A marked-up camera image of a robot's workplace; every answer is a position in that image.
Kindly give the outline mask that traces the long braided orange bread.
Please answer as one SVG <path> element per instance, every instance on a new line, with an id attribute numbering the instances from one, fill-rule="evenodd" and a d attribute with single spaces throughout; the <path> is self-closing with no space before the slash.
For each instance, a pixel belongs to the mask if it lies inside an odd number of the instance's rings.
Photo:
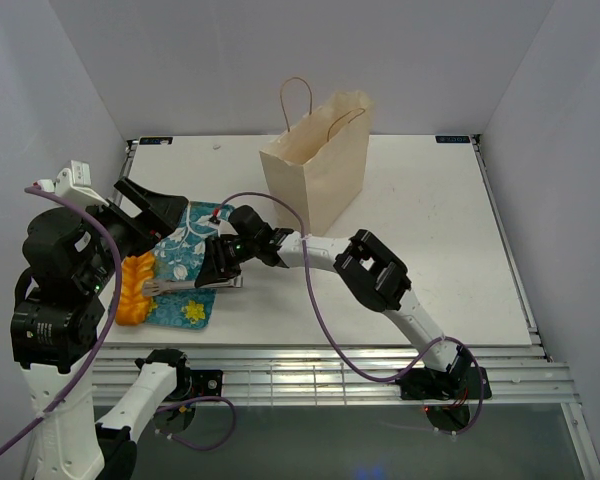
<path id="1" fill-rule="evenodd" d="M 121 298 L 115 316 L 118 325 L 140 325 L 156 308 L 155 301 L 142 293 L 145 282 L 155 278 L 154 265 L 152 252 L 129 256 L 123 261 Z"/>

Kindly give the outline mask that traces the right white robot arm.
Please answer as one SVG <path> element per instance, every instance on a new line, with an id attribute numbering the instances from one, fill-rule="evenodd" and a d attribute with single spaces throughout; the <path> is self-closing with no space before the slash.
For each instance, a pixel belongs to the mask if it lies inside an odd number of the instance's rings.
<path id="1" fill-rule="evenodd" d="M 350 238 L 307 236 L 271 227 L 250 206 L 234 210 L 228 222 L 232 233 L 205 241 L 196 287 L 238 277 L 242 264 L 253 258 L 269 267 L 334 273 L 363 307 L 389 319 L 417 350 L 422 367 L 410 363 L 385 379 L 398 384 L 404 397 L 486 397 L 484 369 L 466 346 L 443 333 L 419 302 L 406 264 L 373 233 L 360 229 Z"/>

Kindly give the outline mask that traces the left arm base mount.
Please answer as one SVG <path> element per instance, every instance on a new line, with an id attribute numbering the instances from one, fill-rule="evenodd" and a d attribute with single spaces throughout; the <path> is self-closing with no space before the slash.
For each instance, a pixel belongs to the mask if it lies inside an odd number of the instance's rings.
<path id="1" fill-rule="evenodd" d="M 222 370 L 196 370 L 185 368 L 176 374 L 176 388 L 166 402 L 178 402 L 199 397 L 220 397 L 224 380 Z"/>

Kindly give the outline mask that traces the metal serving tongs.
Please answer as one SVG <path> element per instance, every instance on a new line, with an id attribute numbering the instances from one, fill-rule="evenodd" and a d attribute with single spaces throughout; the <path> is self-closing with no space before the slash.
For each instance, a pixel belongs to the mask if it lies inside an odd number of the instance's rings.
<path id="1" fill-rule="evenodd" d="M 171 294 L 180 291 L 190 290 L 209 290 L 222 288 L 241 288 L 243 286 L 243 277 L 238 276 L 228 280 L 222 280 L 206 285 L 196 285 L 194 281 L 175 281 L 165 279 L 150 279 L 144 282 L 141 293 L 144 297 L 156 297 L 165 294 Z"/>

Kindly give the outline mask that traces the brown paper bag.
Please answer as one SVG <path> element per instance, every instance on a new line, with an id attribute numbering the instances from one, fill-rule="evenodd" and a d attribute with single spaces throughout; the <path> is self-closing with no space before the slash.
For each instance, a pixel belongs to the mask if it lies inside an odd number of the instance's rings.
<path id="1" fill-rule="evenodd" d="M 337 91 L 308 105 L 295 124 L 264 145 L 260 160 L 269 194 L 323 236 L 363 188 L 374 102 L 361 90 Z"/>

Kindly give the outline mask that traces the teal patterned tray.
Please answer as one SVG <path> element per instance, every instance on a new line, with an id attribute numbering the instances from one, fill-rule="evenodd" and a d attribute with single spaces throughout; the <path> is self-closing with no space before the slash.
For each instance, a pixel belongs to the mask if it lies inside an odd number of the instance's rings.
<path id="1" fill-rule="evenodd" d="M 201 270 L 205 239 L 218 234 L 209 218 L 216 203 L 191 202 L 178 227 L 153 250 L 154 277 L 160 280 L 193 281 Z M 151 299 L 145 323 L 152 326 L 203 330 L 211 320 L 216 299 L 214 289 L 184 290 Z"/>

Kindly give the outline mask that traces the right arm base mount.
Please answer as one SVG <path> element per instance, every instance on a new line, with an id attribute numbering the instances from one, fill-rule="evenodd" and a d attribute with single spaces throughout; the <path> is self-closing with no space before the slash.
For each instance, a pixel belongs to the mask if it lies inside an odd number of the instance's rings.
<path id="1" fill-rule="evenodd" d="M 487 372 L 471 365 L 464 371 L 443 373 L 426 367 L 413 368 L 395 381 L 402 400 L 479 400 L 491 399 Z"/>

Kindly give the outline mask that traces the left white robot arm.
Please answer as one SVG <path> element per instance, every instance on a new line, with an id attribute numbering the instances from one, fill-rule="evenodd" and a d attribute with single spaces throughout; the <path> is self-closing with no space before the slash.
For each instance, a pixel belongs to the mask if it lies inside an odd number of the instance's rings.
<path id="1" fill-rule="evenodd" d="M 188 202 L 121 179 L 117 190 L 137 208 L 129 215 L 90 190 L 61 193 L 38 182 L 30 193 L 54 207 L 28 225 L 22 251 L 27 269 L 14 291 L 13 356 L 36 413 L 39 479 L 128 479 L 137 442 L 160 404 L 192 387 L 185 355 L 174 349 L 137 361 L 139 374 L 118 404 L 96 418 L 93 362 L 120 305 L 100 295 L 122 286 L 122 263 L 151 251 L 179 225 Z"/>

